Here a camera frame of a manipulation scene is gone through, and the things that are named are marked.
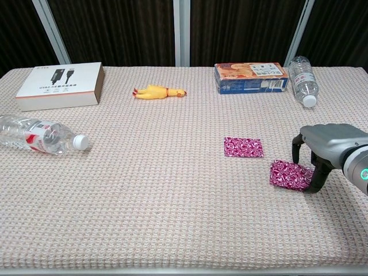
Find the bottle cap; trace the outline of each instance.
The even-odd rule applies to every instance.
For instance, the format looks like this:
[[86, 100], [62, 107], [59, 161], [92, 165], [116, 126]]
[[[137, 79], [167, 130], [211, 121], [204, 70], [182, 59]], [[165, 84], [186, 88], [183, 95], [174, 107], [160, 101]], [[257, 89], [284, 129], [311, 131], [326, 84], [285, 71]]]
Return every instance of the bottle cap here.
[[85, 135], [77, 135], [73, 140], [73, 147], [76, 150], [84, 151], [88, 147], [88, 137]]
[[312, 108], [312, 107], [314, 107], [316, 105], [316, 103], [317, 103], [317, 99], [313, 95], [307, 95], [303, 99], [303, 105], [306, 108]]

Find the pink fabric square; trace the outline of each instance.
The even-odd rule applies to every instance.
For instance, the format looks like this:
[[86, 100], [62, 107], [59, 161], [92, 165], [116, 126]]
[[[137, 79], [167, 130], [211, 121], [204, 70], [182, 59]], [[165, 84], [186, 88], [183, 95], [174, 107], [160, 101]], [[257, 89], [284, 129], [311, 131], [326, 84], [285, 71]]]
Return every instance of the pink fabric square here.
[[225, 156], [229, 157], [263, 157], [260, 139], [231, 138], [224, 139]]
[[287, 189], [303, 191], [311, 183], [313, 169], [282, 160], [271, 165], [270, 184]]

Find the gray robot arm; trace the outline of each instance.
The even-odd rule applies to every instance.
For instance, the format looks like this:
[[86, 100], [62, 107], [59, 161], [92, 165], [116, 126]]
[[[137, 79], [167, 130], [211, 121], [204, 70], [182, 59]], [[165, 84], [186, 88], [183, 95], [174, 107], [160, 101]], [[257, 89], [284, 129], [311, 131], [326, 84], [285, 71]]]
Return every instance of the gray robot arm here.
[[299, 162], [302, 144], [312, 150], [316, 166], [308, 193], [318, 192], [328, 174], [336, 168], [363, 193], [368, 195], [368, 133], [348, 124], [304, 126], [293, 139], [293, 162]]

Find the yellow rubber chicken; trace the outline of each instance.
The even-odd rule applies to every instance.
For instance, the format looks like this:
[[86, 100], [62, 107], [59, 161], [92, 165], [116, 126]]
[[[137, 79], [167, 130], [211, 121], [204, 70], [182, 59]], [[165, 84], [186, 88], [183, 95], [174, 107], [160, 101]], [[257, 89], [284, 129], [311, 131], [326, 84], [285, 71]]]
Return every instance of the yellow rubber chicken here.
[[133, 96], [140, 99], [163, 99], [169, 96], [183, 97], [183, 89], [167, 88], [158, 85], [148, 85], [146, 89], [135, 89]]

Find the product box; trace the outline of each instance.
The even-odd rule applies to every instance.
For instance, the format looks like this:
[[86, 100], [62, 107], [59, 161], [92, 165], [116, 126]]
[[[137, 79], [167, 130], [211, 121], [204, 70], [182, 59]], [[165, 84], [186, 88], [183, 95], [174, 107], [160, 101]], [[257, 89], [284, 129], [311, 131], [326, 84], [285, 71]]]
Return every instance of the product box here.
[[289, 80], [279, 63], [218, 63], [214, 71], [220, 94], [282, 92]]
[[101, 62], [35, 67], [16, 95], [23, 111], [98, 105]]

